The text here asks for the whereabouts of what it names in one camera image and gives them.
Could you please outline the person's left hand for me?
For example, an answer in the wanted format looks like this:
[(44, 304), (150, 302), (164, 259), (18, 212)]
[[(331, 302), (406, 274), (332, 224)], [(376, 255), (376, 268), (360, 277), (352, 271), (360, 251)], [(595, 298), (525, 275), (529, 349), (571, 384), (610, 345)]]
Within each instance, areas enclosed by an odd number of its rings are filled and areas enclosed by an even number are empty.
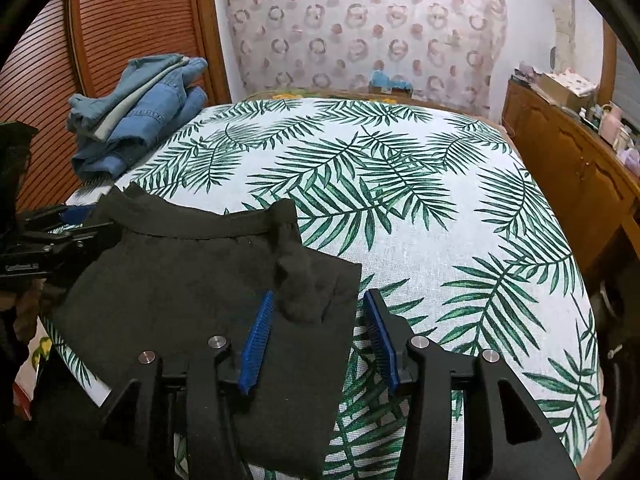
[(51, 292), (45, 280), (33, 280), (27, 292), (16, 300), (13, 328), (18, 341), (29, 342), (35, 337), (39, 315), (51, 307)]

